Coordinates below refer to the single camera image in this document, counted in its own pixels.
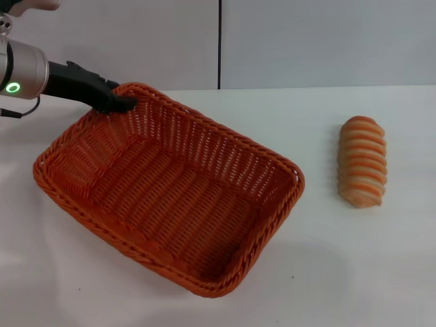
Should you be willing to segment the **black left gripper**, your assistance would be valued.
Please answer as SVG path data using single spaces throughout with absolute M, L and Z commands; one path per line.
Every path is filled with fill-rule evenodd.
M 113 93 L 111 90 L 118 86 L 119 83 L 90 72 L 72 61 L 65 65 L 49 61 L 48 81 L 43 94 L 84 103 L 102 114 L 133 110 L 138 100 Z

